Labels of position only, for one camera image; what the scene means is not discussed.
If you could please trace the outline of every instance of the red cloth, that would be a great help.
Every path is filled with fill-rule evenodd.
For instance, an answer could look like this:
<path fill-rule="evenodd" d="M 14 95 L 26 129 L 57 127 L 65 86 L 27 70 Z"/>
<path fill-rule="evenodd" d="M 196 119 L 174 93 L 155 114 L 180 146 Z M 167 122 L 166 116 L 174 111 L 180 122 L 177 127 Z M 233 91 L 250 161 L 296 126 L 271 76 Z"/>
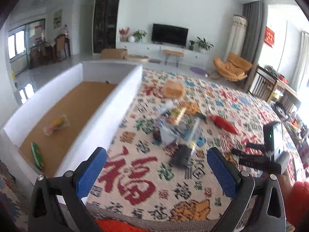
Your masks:
<path fill-rule="evenodd" d="M 296 228 L 309 210 L 309 182 L 295 182 L 284 208 L 286 219 Z"/>
<path fill-rule="evenodd" d="M 104 232 L 148 232 L 117 220 L 95 220 Z"/>

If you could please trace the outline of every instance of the television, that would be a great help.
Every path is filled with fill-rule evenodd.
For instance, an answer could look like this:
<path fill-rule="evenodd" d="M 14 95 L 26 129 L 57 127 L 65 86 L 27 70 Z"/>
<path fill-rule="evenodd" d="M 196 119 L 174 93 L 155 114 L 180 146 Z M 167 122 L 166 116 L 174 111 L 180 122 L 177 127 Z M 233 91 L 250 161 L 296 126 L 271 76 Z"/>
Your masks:
<path fill-rule="evenodd" d="M 152 28 L 151 41 L 186 46 L 188 29 L 164 24 L 155 24 Z"/>

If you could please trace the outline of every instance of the tall black cabinet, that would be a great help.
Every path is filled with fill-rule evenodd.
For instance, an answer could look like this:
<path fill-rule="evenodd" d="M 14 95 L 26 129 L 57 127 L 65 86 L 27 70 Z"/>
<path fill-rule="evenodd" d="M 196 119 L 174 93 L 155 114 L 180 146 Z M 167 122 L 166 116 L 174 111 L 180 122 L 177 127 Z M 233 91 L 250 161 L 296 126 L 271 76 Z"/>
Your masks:
<path fill-rule="evenodd" d="M 93 52 L 116 48 L 119 0 L 96 0 L 93 20 Z"/>

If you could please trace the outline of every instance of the gray curtain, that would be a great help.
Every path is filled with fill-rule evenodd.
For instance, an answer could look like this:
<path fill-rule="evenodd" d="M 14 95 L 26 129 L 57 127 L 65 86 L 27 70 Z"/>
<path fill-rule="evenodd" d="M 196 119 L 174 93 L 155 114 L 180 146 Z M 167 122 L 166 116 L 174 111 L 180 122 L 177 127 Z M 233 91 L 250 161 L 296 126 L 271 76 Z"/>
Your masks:
<path fill-rule="evenodd" d="M 244 5 L 243 16 L 248 20 L 246 38 L 241 57 L 252 64 L 258 62 L 261 54 L 260 39 L 264 34 L 264 2 L 257 1 Z"/>

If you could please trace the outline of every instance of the round cushion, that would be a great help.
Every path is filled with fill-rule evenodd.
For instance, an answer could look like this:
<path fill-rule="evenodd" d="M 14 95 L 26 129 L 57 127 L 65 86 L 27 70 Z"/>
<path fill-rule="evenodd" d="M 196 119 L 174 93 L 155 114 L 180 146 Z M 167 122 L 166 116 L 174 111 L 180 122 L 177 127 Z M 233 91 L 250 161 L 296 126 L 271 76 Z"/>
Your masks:
<path fill-rule="evenodd" d="M 126 55 L 125 60 L 134 62 L 148 62 L 149 57 L 146 55 Z"/>

